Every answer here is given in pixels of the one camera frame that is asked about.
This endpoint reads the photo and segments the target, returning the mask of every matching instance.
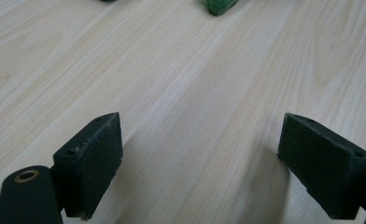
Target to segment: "green fuzzy object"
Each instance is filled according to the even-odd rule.
[[[237,2],[238,0],[206,0],[206,7],[210,14],[219,16],[224,14]]]

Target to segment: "black bracket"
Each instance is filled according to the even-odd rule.
[[[0,224],[62,223],[92,217],[121,164],[119,113],[91,121],[53,156],[54,166],[31,166],[10,175],[0,193]]]
[[[366,210],[366,150],[320,123],[286,114],[279,158],[333,219]]]

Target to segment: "wood grain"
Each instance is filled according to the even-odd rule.
[[[115,111],[89,223],[340,223],[275,153],[286,112],[366,149],[366,0],[0,0],[0,186]]]

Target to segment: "wooden surface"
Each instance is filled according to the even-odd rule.
[[[340,223],[275,153],[286,112],[366,149],[366,0],[0,0],[0,187],[115,111],[88,223]]]

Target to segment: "black object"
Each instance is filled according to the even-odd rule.
[[[366,151],[312,119],[287,113],[279,158],[329,217],[354,219],[366,210]]]
[[[54,154],[54,166],[10,175],[0,194],[0,223],[62,223],[92,217],[121,164],[119,113],[91,121]]]

